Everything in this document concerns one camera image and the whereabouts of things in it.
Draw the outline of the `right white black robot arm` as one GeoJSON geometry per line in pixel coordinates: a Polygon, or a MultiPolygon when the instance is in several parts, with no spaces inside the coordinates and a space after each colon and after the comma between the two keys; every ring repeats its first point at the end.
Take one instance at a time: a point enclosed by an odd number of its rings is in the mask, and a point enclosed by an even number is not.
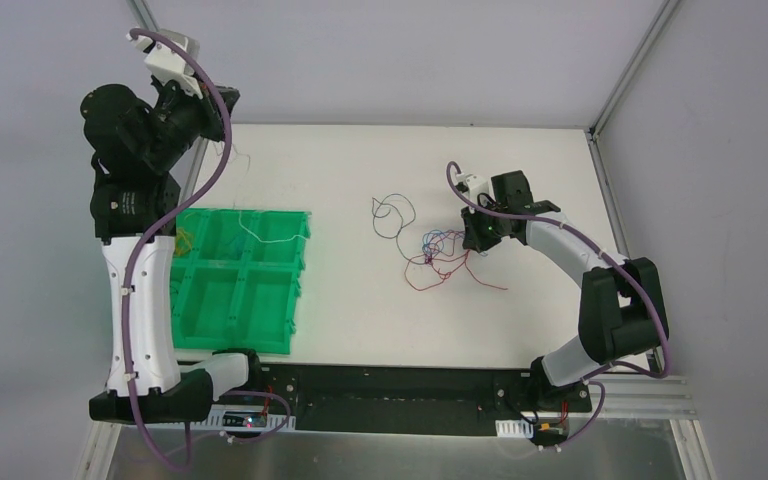
{"type": "Polygon", "coordinates": [[[555,203],[536,200],[520,170],[485,179],[450,163],[446,177],[464,203],[464,249],[484,253],[514,239],[544,255],[580,289],[576,334],[530,366],[529,406],[553,409],[584,381],[627,367],[626,357],[665,348],[668,319],[651,260],[603,249],[555,203]]]}

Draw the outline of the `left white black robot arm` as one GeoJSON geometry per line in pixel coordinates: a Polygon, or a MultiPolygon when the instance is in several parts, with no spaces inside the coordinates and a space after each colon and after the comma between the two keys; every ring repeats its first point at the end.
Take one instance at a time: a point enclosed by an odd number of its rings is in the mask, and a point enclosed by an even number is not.
{"type": "Polygon", "coordinates": [[[205,420],[226,391],[257,402],[265,378],[247,350],[226,350],[187,369],[176,360],[171,332],[170,277],[180,186],[171,170],[200,138],[221,141],[223,117],[239,92],[220,87],[187,93],[157,84],[148,104],[128,87],[88,93],[80,112],[93,147],[90,211],[111,286],[113,354],[104,390],[91,398],[93,420],[161,424],[205,420]]]}

